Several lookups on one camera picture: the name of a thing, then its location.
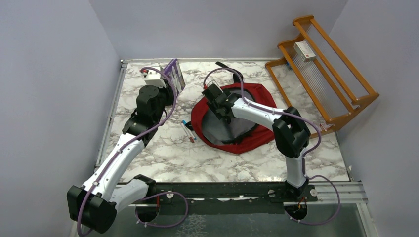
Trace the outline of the wooden rack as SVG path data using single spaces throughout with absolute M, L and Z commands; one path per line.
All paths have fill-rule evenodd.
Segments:
M 290 89 L 280 85 L 275 69 L 290 69 L 296 76 L 293 84 L 315 114 L 322 134 L 337 132 L 379 97 L 346 55 L 331 39 L 313 15 L 297 17 L 293 25 L 299 34 L 277 45 L 282 58 L 267 62 L 265 68 L 272 77 L 286 106 L 299 108 L 296 97 L 289 99 Z M 302 62 L 293 48 L 295 42 L 306 41 L 316 54 L 311 62 Z

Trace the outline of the aluminium table frame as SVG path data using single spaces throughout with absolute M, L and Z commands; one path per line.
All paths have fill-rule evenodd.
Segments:
M 137 97 L 144 82 L 144 67 L 154 67 L 163 72 L 169 62 L 122 62 L 119 75 L 119 91 L 110 114 L 110 123 L 105 130 L 98 153 L 95 171 L 116 146 L 126 122 L 137 108 Z M 235 63 L 231 68 L 217 67 L 212 62 L 180 62 L 185 88 L 177 96 L 176 106 L 166 106 L 164 115 L 171 116 L 160 126 L 145 149 L 133 159 L 121 176 L 116 187 L 126 185 L 134 178 L 148 181 L 151 186 L 157 182 L 285 182 L 287 178 L 286 158 L 276 147 L 275 139 L 258 148 L 242 154 L 233 154 L 210 147 L 193 132 L 197 140 L 191 143 L 180 125 L 183 120 L 191 120 L 193 107 L 204 98 L 203 90 L 215 84 L 221 89 L 233 84 L 233 73 L 241 72 L 240 92 L 244 83 L 259 83 L 264 86 L 265 68 L 256 62 Z M 337 182 L 328 179 L 327 174 L 313 175 L 312 171 L 326 166 L 343 166 L 343 160 L 335 160 L 340 154 L 336 140 L 323 135 L 317 123 L 301 110 L 300 116 L 309 122 L 311 136 L 304 156 L 305 173 L 308 183 L 315 187 L 317 201 L 292 207 L 284 212 L 286 222 L 298 226 L 311 225 L 307 218 L 314 213 L 314 207 L 322 204 L 336 206 L 330 217 L 333 221 L 343 204 L 366 204 L 368 198 L 361 182 Z M 140 216 L 134 211 L 138 226 L 153 226 L 156 217 Z

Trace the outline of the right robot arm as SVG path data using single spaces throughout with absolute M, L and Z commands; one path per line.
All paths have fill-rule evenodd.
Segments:
M 202 94 L 209 109 L 218 119 L 228 122 L 232 119 L 244 119 L 273 132 L 276 147 L 286 158 L 286 197 L 292 201 L 303 197 L 308 185 L 304 156 L 309 152 L 309 121 L 302 118 L 294 107 L 281 110 L 251 102 L 245 98 L 243 91 L 240 94 L 231 93 L 212 84 Z

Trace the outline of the white marker blue cap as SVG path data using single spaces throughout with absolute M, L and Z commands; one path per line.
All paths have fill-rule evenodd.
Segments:
M 188 128 L 187 123 L 186 123 L 186 121 L 185 121 L 185 120 L 183 120 L 183 121 L 182 121 L 182 124 L 183 124 L 183 126 L 185 127 L 185 129 L 186 129 L 186 131 L 188 132 L 188 134 L 190 135 L 190 137 L 191 137 L 194 141 L 196 141 L 196 140 L 197 140 L 196 136 L 193 134 L 192 130 Z

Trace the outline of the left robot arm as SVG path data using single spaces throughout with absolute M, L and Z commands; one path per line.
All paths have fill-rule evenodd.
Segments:
M 106 232 L 119 211 L 137 200 L 148 203 L 155 198 L 155 189 L 148 181 L 134 178 L 117 188 L 121 176 L 151 141 L 157 129 L 171 116 L 165 107 L 176 106 L 177 90 L 172 80 L 154 67 L 144 67 L 146 79 L 159 74 L 162 86 L 148 84 L 137 97 L 137 108 L 126 122 L 116 146 L 102 165 L 80 187 L 67 192 L 70 217 L 77 223 L 77 233 L 84 237 L 91 231 Z

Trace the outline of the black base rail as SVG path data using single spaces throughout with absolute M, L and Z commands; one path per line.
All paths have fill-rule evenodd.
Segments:
M 140 216 L 284 214 L 292 207 L 317 201 L 315 187 L 308 183 L 294 188 L 287 182 L 157 182 L 134 210 Z

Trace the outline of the red backpack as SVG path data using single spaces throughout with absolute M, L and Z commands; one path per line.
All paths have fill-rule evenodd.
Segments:
M 241 72 L 237 71 L 237 74 L 244 79 Z M 225 92 L 241 94 L 237 74 L 233 73 L 233 84 L 222 87 Z M 244 95 L 250 101 L 276 107 L 272 95 L 262 84 L 244 83 Z M 230 123 L 219 120 L 208 108 L 206 98 L 194 106 L 191 121 L 185 125 L 210 147 L 237 155 L 274 140 L 272 131 L 254 122 L 239 118 L 233 118 Z

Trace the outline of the white red small box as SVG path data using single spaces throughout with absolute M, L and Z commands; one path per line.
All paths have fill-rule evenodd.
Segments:
M 316 59 L 316 54 L 306 41 L 295 42 L 293 48 L 302 62 L 311 62 Z

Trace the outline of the purple cover book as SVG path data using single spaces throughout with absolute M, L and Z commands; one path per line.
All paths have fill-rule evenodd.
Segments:
M 180 68 L 178 59 L 172 59 L 163 69 L 163 73 L 172 80 L 173 85 L 176 88 L 176 93 L 179 95 L 186 84 Z

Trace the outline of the white marker red cap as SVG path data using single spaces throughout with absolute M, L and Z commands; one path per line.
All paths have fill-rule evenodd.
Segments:
M 194 140 L 190 137 L 190 135 L 189 135 L 189 134 L 188 134 L 188 132 L 186 131 L 186 129 L 185 129 L 185 127 L 183 126 L 183 124 L 181 123 L 180 125 L 182 126 L 183 130 L 185 131 L 185 133 L 186 133 L 186 135 L 187 135 L 188 139 L 190 140 L 190 142 L 191 142 L 191 143 L 195 143 L 195 141 L 194 141 Z

